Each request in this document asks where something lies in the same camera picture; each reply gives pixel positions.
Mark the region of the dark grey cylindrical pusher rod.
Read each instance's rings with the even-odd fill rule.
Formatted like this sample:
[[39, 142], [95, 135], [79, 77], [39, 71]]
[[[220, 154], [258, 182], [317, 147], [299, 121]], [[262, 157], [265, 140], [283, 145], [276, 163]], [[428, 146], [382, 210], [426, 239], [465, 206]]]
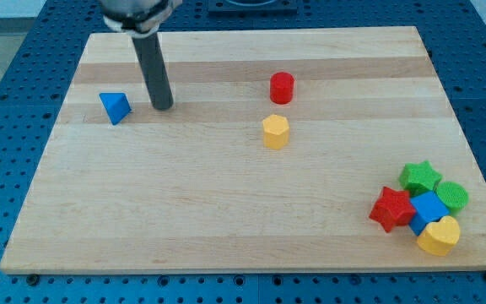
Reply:
[[133, 38], [132, 42], [153, 108], [169, 110], [174, 101], [158, 34]]

